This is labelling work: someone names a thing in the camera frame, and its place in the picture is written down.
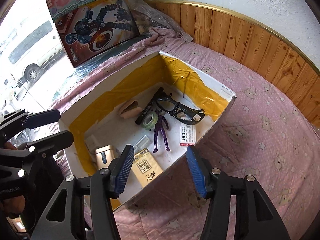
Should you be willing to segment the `person's left hand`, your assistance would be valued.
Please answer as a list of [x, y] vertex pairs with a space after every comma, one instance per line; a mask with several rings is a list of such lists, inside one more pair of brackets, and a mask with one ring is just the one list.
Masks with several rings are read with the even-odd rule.
[[17, 218], [25, 208], [25, 198], [23, 196], [6, 199], [1, 202], [1, 211], [9, 218]]

